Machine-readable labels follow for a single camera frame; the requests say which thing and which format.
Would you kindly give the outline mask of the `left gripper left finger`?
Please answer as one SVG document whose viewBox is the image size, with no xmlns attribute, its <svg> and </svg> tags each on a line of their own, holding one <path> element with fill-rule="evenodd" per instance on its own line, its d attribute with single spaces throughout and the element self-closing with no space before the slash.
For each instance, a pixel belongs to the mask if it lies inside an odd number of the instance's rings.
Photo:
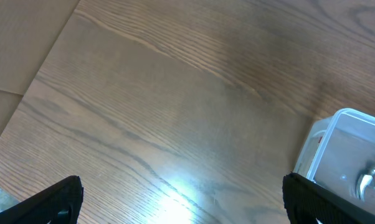
<svg viewBox="0 0 375 224">
<path fill-rule="evenodd" d="M 71 175 L 0 212 L 0 224 L 76 224 L 82 203 L 80 177 Z"/>
</svg>

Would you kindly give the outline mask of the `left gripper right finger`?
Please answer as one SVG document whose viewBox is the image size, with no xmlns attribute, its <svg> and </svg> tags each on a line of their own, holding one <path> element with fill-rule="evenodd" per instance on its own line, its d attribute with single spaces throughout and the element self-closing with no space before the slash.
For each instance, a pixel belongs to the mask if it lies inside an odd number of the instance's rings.
<svg viewBox="0 0 375 224">
<path fill-rule="evenodd" d="M 375 215 L 297 173 L 283 177 L 283 202 L 291 223 L 375 224 Z"/>
</svg>

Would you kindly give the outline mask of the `clear plastic container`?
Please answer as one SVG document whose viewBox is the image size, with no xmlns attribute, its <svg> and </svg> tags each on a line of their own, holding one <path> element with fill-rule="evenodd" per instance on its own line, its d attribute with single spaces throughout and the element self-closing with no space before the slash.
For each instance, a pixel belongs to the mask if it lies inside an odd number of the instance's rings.
<svg viewBox="0 0 375 224">
<path fill-rule="evenodd" d="M 351 108 L 313 123 L 294 172 L 375 215 L 375 190 L 356 197 L 360 174 L 375 165 L 375 117 Z"/>
</svg>

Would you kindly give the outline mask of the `small claw hammer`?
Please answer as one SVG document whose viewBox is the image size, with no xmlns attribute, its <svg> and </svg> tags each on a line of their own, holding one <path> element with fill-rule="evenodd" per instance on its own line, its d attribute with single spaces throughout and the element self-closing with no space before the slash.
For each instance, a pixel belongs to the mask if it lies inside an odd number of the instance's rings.
<svg viewBox="0 0 375 224">
<path fill-rule="evenodd" d="M 356 197 L 363 202 L 365 201 L 365 190 L 368 187 L 375 190 L 375 165 L 360 174 L 356 182 Z"/>
</svg>

